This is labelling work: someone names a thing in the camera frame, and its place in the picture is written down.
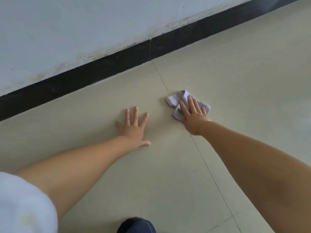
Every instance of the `white shirt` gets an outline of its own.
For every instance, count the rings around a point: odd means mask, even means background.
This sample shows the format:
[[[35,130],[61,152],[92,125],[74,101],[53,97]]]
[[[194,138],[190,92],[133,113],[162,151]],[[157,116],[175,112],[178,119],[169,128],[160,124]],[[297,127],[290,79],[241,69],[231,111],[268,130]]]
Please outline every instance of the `white shirt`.
[[[0,172],[0,232],[57,233],[50,198],[24,179]]]

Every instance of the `cleaning cloth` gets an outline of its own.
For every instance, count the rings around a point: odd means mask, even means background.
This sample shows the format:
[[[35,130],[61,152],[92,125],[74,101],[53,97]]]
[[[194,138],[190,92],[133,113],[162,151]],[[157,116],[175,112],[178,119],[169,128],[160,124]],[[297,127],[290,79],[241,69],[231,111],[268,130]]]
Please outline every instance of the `cleaning cloth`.
[[[193,96],[190,95],[188,91],[182,90],[182,91],[180,91],[174,95],[168,96],[165,99],[166,103],[169,106],[175,108],[174,112],[172,113],[172,116],[179,121],[183,121],[183,119],[184,119],[184,114],[181,110],[179,102],[182,100],[184,102],[186,108],[189,110],[188,96],[191,96],[193,98]],[[202,109],[202,107],[205,108],[206,114],[210,111],[211,107],[208,104],[205,104],[201,101],[197,101],[197,103],[199,104],[200,109]]]

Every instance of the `t-shirt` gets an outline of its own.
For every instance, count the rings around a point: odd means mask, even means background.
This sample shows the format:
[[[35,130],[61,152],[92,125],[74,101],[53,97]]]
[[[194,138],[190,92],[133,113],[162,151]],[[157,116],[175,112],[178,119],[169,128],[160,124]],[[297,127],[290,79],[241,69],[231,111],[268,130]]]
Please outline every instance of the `t-shirt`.
[[[50,198],[21,177],[0,172],[0,232],[57,233]]]

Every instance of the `black baseboard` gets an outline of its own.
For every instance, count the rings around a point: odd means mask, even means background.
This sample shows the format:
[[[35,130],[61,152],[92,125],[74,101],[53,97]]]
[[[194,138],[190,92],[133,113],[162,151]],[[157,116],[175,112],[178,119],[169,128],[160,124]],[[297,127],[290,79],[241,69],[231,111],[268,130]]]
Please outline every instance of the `black baseboard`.
[[[298,0],[252,0],[0,97],[0,121]]]

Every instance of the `forearm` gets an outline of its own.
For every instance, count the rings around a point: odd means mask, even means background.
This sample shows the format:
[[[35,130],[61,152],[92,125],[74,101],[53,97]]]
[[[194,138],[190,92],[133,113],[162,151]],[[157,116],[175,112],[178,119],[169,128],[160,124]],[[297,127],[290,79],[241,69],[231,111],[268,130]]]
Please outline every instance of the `forearm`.
[[[119,136],[104,143],[66,151],[16,173],[53,201],[60,219],[119,158],[137,147]]]
[[[299,221],[310,217],[311,169],[308,165],[215,122],[202,123],[201,135],[276,232],[283,232],[284,229],[278,227],[284,226],[284,221],[293,223],[293,216],[299,216]],[[303,224],[302,227],[309,227],[306,222]]]

